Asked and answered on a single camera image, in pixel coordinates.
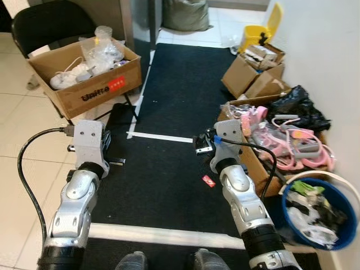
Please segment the pink plastic hanger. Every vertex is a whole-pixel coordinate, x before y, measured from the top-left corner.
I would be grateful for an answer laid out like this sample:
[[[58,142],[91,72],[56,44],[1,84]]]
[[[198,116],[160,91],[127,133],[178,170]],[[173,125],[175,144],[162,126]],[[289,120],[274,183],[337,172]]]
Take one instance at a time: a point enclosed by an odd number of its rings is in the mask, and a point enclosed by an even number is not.
[[[267,128],[267,112],[265,106],[242,105],[240,108],[242,133],[250,137],[257,131]]]
[[[268,121],[273,129],[268,131],[268,139],[274,143],[273,153],[278,157],[278,167],[285,172],[301,169],[335,169],[335,157],[311,129],[298,128],[297,115],[277,115]]]

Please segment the plain black floor mat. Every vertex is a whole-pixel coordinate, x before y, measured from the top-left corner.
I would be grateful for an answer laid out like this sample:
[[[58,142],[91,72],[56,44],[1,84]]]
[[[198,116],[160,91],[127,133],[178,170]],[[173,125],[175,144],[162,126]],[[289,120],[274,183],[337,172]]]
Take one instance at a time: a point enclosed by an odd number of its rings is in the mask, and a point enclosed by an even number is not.
[[[162,245],[150,242],[113,241],[90,237],[80,270],[114,270],[119,261],[136,250],[144,252],[149,270],[189,270],[191,254],[200,247]],[[250,270],[249,256],[240,249],[212,249],[232,270]],[[294,254],[303,270],[329,270],[321,267],[317,254]]]
[[[205,176],[216,182],[218,175],[191,144],[229,100],[221,78],[232,61],[226,49],[157,46],[134,136],[128,137],[128,106],[116,106],[110,116],[106,155],[125,162],[101,181],[93,223],[239,236],[221,186],[203,182]]]

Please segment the black garbage bag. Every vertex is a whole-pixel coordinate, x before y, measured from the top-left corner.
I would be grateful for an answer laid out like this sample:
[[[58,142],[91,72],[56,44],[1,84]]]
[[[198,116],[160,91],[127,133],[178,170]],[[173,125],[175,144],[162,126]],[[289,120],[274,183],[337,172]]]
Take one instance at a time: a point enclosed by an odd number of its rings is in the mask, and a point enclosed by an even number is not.
[[[292,87],[288,94],[268,105],[267,119],[275,118],[276,115],[297,115],[299,120],[293,125],[317,133],[331,129],[331,121],[317,110],[309,93],[301,85]]]

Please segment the crumpled clear plastic bags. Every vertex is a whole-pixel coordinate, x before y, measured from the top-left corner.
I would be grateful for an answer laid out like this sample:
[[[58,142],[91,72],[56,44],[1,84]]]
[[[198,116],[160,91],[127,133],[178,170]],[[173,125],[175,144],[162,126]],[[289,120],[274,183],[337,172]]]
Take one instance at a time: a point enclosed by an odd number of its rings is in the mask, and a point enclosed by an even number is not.
[[[93,38],[81,39],[80,49],[88,71],[92,75],[100,75],[115,67],[124,60],[124,52],[115,45],[111,36],[113,29],[109,26],[98,26]]]

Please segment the white plastic bag trash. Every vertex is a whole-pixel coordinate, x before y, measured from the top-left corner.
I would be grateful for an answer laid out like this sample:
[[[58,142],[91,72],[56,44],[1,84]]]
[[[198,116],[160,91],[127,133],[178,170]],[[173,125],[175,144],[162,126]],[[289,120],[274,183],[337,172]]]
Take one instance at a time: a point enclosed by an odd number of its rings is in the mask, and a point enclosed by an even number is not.
[[[303,214],[298,208],[291,206],[286,209],[286,213],[290,218],[290,223],[298,229],[300,234],[314,244],[332,247],[339,239],[332,229],[319,224],[313,224],[311,217]]]

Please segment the black folding chair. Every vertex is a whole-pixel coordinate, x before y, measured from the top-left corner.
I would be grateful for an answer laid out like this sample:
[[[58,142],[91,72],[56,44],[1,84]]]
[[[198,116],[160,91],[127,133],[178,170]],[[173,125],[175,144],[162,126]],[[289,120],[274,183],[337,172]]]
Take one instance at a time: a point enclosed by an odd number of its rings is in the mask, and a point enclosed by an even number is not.
[[[93,38],[97,27],[98,25],[77,3],[47,2],[19,11],[11,23],[11,36],[23,56],[29,59],[43,52],[77,43],[81,39]],[[75,59],[75,62],[84,62],[83,56]],[[117,62],[115,68],[126,62],[126,59]],[[129,92],[119,97],[124,97],[123,108],[133,111]],[[57,107],[53,103],[52,105],[59,113]]]

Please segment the blue bin with white rim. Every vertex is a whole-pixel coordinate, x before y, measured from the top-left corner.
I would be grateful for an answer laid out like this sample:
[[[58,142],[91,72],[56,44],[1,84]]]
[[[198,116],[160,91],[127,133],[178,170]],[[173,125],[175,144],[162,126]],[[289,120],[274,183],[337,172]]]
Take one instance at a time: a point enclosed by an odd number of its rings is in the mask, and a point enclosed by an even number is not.
[[[309,241],[290,223],[286,209],[298,208],[303,214],[310,216],[313,224],[324,226],[324,224],[320,224],[317,211],[308,203],[307,196],[300,195],[296,193],[296,191],[291,190],[291,185],[296,181],[309,183],[309,185],[315,187],[324,187],[325,190],[321,195],[324,196],[332,206],[346,214],[348,219],[344,224],[338,227],[328,227],[339,237],[332,247]],[[322,172],[321,170],[309,170],[308,172],[299,173],[285,182],[279,194],[281,196],[280,206],[277,208],[277,215],[273,216],[273,221],[281,237],[286,242],[293,245],[306,245],[318,250],[340,250],[350,245],[355,239],[357,235],[358,218],[352,200],[357,198],[357,193],[345,180],[337,177],[334,173]]]

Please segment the white floor tape line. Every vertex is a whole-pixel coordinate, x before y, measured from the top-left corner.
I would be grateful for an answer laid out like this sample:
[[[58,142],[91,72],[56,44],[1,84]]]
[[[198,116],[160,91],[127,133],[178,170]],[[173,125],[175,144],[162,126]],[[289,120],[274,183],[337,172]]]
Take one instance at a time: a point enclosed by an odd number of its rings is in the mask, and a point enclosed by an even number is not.
[[[151,56],[146,82],[133,110],[139,119],[126,131],[127,139],[191,142],[191,124],[185,113],[191,101],[187,50],[187,46],[161,44]]]

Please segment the white grey packed item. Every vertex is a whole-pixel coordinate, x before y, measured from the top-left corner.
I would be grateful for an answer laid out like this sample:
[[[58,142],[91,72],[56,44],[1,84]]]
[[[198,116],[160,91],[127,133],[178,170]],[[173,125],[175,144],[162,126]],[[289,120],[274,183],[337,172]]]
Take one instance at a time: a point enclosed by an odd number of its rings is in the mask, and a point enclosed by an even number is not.
[[[268,70],[280,64],[277,52],[270,51],[259,44],[247,47],[242,56],[244,56],[245,62],[255,70]]]

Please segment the small open cardboard box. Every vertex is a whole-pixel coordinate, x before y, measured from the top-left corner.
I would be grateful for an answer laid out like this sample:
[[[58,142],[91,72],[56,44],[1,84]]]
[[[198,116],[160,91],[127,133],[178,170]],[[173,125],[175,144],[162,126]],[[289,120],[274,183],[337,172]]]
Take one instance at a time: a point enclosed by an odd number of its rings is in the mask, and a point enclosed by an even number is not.
[[[284,60],[286,53],[272,46],[272,44],[265,44],[263,47],[277,52],[280,64],[268,70],[255,70],[245,62],[242,55],[244,52],[239,52],[231,67],[227,69],[221,79],[229,93],[239,100],[242,97],[256,98],[280,95],[280,93],[290,88],[281,80],[285,71]]]

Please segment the grey robot leg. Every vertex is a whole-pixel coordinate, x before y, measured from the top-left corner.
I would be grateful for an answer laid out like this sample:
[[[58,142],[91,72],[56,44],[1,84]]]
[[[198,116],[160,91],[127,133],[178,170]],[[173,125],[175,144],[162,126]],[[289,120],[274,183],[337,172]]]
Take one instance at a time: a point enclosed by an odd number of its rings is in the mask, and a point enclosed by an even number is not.
[[[115,270],[147,270],[149,263],[147,257],[142,251],[134,251],[125,255],[116,265]]]
[[[185,270],[231,270],[218,254],[199,249],[188,257]]]

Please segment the large printed cardboard box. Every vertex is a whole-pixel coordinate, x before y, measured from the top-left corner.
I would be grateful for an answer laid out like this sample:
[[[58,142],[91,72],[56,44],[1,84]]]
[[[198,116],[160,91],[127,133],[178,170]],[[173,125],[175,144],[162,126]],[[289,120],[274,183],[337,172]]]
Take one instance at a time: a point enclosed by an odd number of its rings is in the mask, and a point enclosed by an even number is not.
[[[39,88],[57,107],[59,113],[67,119],[82,115],[88,110],[113,100],[124,93],[142,85],[142,57],[124,44],[113,39],[113,44],[124,52],[126,64],[115,67],[100,75],[93,75],[85,82],[72,87],[54,90],[51,79],[58,72],[77,66],[75,59],[82,57],[83,41],[67,44],[53,51],[47,51],[27,59],[34,75],[38,78]]]

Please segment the grey green sack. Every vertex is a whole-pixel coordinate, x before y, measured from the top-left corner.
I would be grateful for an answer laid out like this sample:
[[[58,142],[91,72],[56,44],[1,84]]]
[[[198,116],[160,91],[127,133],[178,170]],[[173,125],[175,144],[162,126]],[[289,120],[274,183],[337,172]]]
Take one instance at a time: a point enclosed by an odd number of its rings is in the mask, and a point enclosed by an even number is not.
[[[163,0],[162,27],[180,32],[201,32],[211,28],[206,0]]]

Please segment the green wrapper trash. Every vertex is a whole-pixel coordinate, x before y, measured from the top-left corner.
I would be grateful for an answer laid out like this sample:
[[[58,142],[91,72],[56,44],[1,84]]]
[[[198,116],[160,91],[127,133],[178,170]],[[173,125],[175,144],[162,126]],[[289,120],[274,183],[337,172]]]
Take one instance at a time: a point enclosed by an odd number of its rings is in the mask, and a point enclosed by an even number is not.
[[[325,188],[324,187],[315,187],[309,183],[304,183],[301,181],[296,181],[291,185],[291,190],[296,191],[303,196],[317,196],[321,195]]]

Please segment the grey robot left leg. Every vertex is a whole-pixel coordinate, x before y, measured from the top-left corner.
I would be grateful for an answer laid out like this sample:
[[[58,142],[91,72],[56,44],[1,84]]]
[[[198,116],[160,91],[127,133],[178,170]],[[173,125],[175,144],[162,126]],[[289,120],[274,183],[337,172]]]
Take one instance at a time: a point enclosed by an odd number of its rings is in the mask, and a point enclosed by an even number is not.
[[[115,270],[147,270],[149,263],[147,257],[142,251],[134,251],[125,255],[116,265]]]

